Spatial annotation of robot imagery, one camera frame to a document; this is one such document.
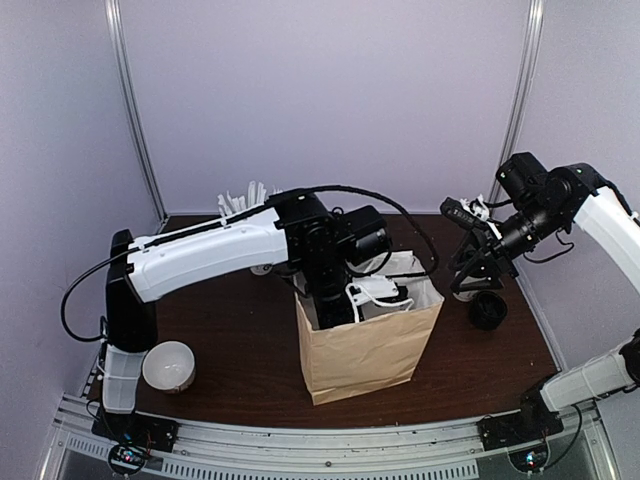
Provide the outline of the white paper coffee cup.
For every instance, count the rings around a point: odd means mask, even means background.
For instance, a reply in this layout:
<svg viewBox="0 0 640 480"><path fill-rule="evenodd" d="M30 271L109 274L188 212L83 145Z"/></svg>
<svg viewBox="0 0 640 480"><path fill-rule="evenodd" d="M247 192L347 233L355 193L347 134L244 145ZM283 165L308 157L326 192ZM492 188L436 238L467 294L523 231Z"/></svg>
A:
<svg viewBox="0 0 640 480"><path fill-rule="evenodd" d="M474 296L479 292L478 288L475 288L477 279L467 278L460 283L459 290L453 293L453 297L464 303L470 302Z"/></svg>

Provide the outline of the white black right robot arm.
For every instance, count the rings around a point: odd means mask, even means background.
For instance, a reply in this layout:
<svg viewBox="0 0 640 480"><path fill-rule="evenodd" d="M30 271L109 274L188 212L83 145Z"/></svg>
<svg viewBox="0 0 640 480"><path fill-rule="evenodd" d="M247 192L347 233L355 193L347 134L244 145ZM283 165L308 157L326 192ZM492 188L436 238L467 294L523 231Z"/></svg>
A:
<svg viewBox="0 0 640 480"><path fill-rule="evenodd" d="M514 262L528 257L545 239L578 229L608 256L619 279L639 287L639 215L618 187L591 165L546 169L530 153L516 154L496 173L514 212L492 217L492 204L445 199L441 213L466 234L450 261L452 292L475 295L502 288L505 275L517 277ZM628 392L639 386L639 336L558 373L524 395L523 412L513 419L519 440L535 440L551 424L551 414L585 400Z"/></svg>

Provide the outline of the brown paper takeout bag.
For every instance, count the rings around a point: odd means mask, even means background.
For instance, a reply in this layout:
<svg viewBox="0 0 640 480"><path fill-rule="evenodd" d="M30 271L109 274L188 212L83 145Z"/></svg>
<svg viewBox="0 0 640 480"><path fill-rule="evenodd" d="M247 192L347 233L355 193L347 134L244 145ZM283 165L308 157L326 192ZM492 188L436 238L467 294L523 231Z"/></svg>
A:
<svg viewBox="0 0 640 480"><path fill-rule="evenodd" d="M313 300L295 294L301 371L314 405L411 380L444 297L411 250L382 254L356 268L346 313L358 322L319 328Z"/></svg>

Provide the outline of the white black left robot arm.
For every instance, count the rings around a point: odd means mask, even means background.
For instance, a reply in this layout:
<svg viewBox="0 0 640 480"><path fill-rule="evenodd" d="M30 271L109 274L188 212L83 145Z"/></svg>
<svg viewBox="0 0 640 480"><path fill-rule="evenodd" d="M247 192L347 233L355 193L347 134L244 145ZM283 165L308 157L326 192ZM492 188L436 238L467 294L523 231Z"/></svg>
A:
<svg viewBox="0 0 640 480"><path fill-rule="evenodd" d="M217 221L153 237L129 231L112 240L106 282L107 347L102 407L106 429L123 444L144 424L133 411L145 355L158 339L155 301L173 291L258 265L304 274L312 295L338 320L346 261L357 241L345 217L314 192L297 189Z"/></svg>

